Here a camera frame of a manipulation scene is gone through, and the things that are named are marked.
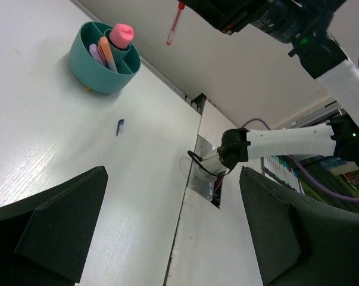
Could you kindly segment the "grey orange highlighter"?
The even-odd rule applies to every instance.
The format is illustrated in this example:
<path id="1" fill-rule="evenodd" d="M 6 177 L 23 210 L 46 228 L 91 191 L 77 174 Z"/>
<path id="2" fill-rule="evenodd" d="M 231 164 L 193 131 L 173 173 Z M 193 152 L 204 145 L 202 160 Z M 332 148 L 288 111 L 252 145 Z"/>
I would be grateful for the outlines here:
<path id="1" fill-rule="evenodd" d="M 101 54 L 104 56 L 105 61 L 107 62 L 107 66 L 110 70 L 117 73 L 117 66 L 114 61 L 113 53 L 109 45 L 109 41 L 107 37 L 102 36 L 98 41 L 98 47 Z"/>

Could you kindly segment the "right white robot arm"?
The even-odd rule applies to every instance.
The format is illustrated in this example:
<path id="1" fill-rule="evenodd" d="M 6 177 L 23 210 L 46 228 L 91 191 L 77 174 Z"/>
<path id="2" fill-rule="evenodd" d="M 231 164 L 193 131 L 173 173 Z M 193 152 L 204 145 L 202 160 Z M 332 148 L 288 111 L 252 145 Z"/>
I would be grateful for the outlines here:
<path id="1" fill-rule="evenodd" d="M 359 70 L 330 34 L 342 1 L 181 1 L 223 37 L 206 94 L 233 120 L 276 125 L 336 101 L 359 127 Z"/>

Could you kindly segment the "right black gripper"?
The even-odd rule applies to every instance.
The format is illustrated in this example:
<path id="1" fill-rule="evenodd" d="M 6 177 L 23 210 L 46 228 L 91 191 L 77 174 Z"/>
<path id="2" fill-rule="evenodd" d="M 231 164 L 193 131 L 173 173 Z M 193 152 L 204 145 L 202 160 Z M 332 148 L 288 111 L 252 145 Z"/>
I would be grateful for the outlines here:
<path id="1" fill-rule="evenodd" d="M 220 32 L 231 35 L 253 22 L 254 14 L 271 1 L 183 1 Z"/>

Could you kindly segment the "pink capped glue bottle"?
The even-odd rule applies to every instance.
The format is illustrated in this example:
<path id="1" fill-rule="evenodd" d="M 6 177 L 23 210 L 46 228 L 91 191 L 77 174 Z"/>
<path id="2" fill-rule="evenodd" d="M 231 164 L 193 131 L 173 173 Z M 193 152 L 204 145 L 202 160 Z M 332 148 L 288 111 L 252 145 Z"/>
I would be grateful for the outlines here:
<path id="1" fill-rule="evenodd" d="M 127 24 L 117 23 L 109 33 L 109 39 L 118 49 L 126 49 L 134 38 L 134 30 Z"/>

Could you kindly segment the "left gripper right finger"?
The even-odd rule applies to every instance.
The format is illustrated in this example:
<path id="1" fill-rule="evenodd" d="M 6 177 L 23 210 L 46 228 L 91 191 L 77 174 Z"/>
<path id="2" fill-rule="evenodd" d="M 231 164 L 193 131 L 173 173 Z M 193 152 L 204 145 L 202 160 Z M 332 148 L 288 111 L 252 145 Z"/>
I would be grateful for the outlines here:
<path id="1" fill-rule="evenodd" d="M 264 285 L 359 285 L 359 214 L 248 167 L 239 184 Z"/>

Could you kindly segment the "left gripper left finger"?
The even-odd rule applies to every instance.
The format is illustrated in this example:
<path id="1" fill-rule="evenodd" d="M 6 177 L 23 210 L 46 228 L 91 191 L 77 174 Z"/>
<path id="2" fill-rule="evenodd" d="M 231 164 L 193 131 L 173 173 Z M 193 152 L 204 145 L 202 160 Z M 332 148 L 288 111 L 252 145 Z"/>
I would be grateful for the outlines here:
<path id="1" fill-rule="evenodd" d="M 0 207 L 0 283 L 78 283 L 105 195 L 94 167 Z"/>

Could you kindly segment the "purple highlighter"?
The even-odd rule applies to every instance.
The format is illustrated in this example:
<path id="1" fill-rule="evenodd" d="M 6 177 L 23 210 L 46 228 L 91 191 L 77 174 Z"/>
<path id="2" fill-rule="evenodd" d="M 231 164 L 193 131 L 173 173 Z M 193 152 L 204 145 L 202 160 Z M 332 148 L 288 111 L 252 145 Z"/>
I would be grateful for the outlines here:
<path id="1" fill-rule="evenodd" d="M 90 55 L 93 57 L 93 59 L 95 61 L 97 61 L 99 64 L 101 64 L 102 66 L 106 66 L 106 62 L 104 61 L 104 59 L 102 58 L 102 55 L 98 49 L 97 44 L 92 43 L 89 46 L 89 53 Z"/>

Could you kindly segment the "red ballpoint pen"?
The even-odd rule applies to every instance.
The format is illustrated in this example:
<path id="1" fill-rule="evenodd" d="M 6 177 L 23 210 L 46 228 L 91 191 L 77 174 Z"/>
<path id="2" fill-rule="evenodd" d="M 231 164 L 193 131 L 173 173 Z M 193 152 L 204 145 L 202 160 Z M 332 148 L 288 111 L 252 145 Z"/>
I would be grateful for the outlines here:
<path id="1" fill-rule="evenodd" d="M 181 1 L 179 1 L 178 5 L 177 5 L 177 12 L 176 12 L 176 14 L 174 16 L 173 23 L 170 26 L 169 34 L 168 34 L 168 37 L 167 37 L 167 40 L 166 40 L 166 45 L 168 45 L 168 46 L 170 46 L 172 41 L 173 41 L 176 29 L 177 29 L 178 22 L 180 20 L 181 13 L 182 13 L 182 11 L 184 9 L 185 9 L 185 4 L 183 2 L 181 2 Z"/>

